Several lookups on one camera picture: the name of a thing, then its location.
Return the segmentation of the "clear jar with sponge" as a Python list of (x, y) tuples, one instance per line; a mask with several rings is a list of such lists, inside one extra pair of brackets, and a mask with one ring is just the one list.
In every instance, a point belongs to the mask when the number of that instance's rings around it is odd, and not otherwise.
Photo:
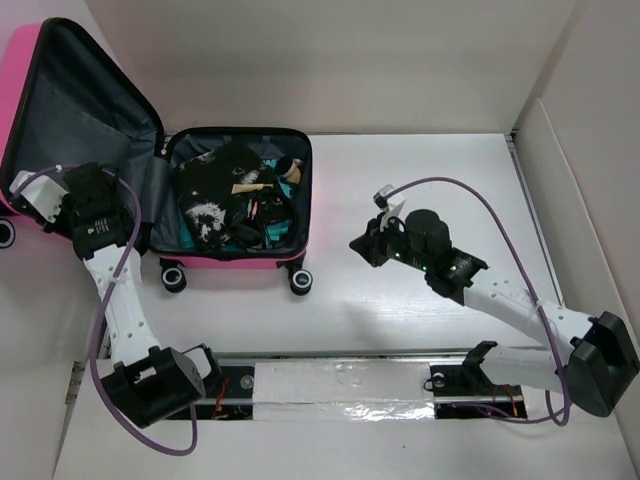
[(302, 163), (298, 159), (293, 159), (291, 163), (291, 167), (288, 171), (288, 175), (286, 176), (286, 182), (294, 185), (298, 185), (301, 181)]

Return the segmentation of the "black wired headphones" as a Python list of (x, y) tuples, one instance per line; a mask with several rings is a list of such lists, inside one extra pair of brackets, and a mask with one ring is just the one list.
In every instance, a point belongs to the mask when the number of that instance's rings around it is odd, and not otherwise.
[(267, 250), (290, 244), (298, 225), (293, 201), (283, 193), (266, 190), (233, 196), (223, 231), (247, 250)]

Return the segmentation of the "beige concealer tube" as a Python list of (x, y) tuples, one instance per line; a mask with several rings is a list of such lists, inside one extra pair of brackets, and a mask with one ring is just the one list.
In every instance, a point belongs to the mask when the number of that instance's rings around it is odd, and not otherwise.
[(244, 194), (250, 192), (261, 191), (264, 189), (271, 189), (274, 184), (254, 183), (254, 184), (234, 184), (231, 190), (233, 195)]

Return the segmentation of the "pink hard-shell suitcase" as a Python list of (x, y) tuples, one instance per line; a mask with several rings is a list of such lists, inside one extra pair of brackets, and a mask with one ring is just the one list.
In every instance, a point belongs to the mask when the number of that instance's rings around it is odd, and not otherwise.
[[(279, 178), (283, 156), (298, 159), (298, 185)], [(76, 22), (50, 18), (17, 28), (1, 61), (1, 209), (18, 214), (9, 187), (21, 170), (96, 163), (125, 182), (118, 194), (140, 205), (136, 246), (159, 256), (172, 292), (189, 268), (285, 268), (307, 294), (313, 153), (309, 137), (275, 127), (193, 127), (167, 134), (152, 104)], [(274, 184), (296, 208), (288, 245), (242, 247), (223, 231), (234, 184)]]

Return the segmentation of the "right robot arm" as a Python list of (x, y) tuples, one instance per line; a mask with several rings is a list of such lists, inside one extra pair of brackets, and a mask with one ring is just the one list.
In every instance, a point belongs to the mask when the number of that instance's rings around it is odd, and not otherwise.
[(577, 312), (515, 286), (485, 261), (453, 246), (448, 225), (431, 210), (405, 220), (385, 213), (368, 221), (351, 250), (370, 266), (393, 260), (424, 274), (439, 296), (487, 314), (540, 344), (538, 350), (484, 340), (462, 363), (462, 381), (474, 393), (524, 385), (564, 394), (571, 404), (609, 416), (639, 374), (639, 357), (624, 321), (611, 312)]

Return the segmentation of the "black lid powder jar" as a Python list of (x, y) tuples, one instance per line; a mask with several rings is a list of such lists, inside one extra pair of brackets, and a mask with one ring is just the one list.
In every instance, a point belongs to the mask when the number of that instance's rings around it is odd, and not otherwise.
[(279, 178), (288, 179), (296, 171), (296, 163), (290, 156), (281, 157), (274, 167), (274, 171)]

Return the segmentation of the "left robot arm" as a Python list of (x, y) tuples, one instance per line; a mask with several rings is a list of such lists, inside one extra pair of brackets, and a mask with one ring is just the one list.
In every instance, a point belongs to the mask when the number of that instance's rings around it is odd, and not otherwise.
[(68, 222), (74, 252), (101, 299), (97, 331), (110, 335), (113, 371), (98, 384), (108, 404), (146, 428), (216, 394), (223, 373), (207, 346), (198, 347), (207, 362), (195, 364), (187, 352), (162, 346), (153, 333), (140, 300), (140, 205), (122, 201), (118, 191), (126, 186), (114, 173), (87, 163), (22, 170), (9, 191), (46, 222)]

